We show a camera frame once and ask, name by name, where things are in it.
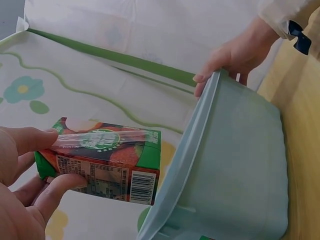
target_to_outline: green logo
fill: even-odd
[[[93,131],[90,131],[90,133],[101,133],[101,132],[114,132],[108,129],[96,129]],[[97,150],[98,152],[106,152],[111,151],[113,149],[116,149],[120,146],[120,137],[117,134],[114,134],[112,136],[108,136],[107,139],[104,138],[103,135],[97,136],[97,137],[91,137],[91,138],[85,138],[81,141],[81,146],[86,149],[92,149]]]
[[[58,134],[62,134],[64,132],[64,127],[60,124],[60,122],[57,122],[52,128],[57,130]]]

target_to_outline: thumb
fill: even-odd
[[[27,210],[45,229],[63,195],[68,190],[83,188],[87,184],[87,180],[81,175],[73,173],[59,175],[40,193],[33,206],[27,207]]]
[[[230,51],[223,46],[220,47],[211,54],[210,59],[205,63],[202,70],[193,77],[193,80],[198,84],[207,81],[213,72],[229,65],[230,60]]]
[[[7,134],[15,142],[19,156],[28,152],[50,148],[58,138],[58,133],[55,129],[41,131],[34,127],[0,127],[0,134]]]

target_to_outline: finger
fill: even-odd
[[[34,176],[25,185],[14,191],[13,194],[25,206],[30,206],[39,192],[45,187],[46,182],[39,175]]]
[[[202,70],[193,77],[193,80],[196,83],[205,82],[208,80],[208,78],[210,78],[214,71],[227,66],[230,62],[230,59],[231,55],[224,47],[217,49],[215,52],[213,52],[211,58],[206,62]]]
[[[233,80],[237,80],[237,75],[238,73],[237,72],[229,72],[229,77],[232,78]]]
[[[59,206],[66,191],[86,186],[87,180],[84,177],[78,174],[62,174],[56,177],[39,195],[33,206],[41,213],[44,224],[46,225]]]
[[[35,163],[35,153],[34,152],[28,152],[28,153],[20,156],[19,160],[18,160],[17,170],[16,170],[16,173],[12,179],[12,182],[10,183],[10,186],[12,184],[14,184],[17,181],[17,179],[25,171],[27,171],[34,163]]]
[[[7,133],[14,140],[19,156],[27,152],[50,148],[58,138],[58,133],[55,129],[41,131],[34,127],[1,127],[0,130]]]
[[[239,83],[247,86],[248,74],[240,74]]]
[[[200,98],[202,92],[203,92],[204,89],[205,89],[206,83],[207,83],[207,82],[201,82],[201,83],[198,83],[198,84],[196,85],[195,90],[194,90],[194,96],[195,96],[195,97]]]

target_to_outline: plastic straw wrapper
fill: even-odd
[[[150,131],[99,131],[62,134],[51,148],[83,148],[87,142],[104,145],[112,143],[147,142],[152,137]]]

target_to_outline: nutrition label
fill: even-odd
[[[129,170],[127,168],[91,163],[65,156],[56,156],[60,174],[80,174],[88,180],[86,188],[75,191],[109,199],[126,200]]]

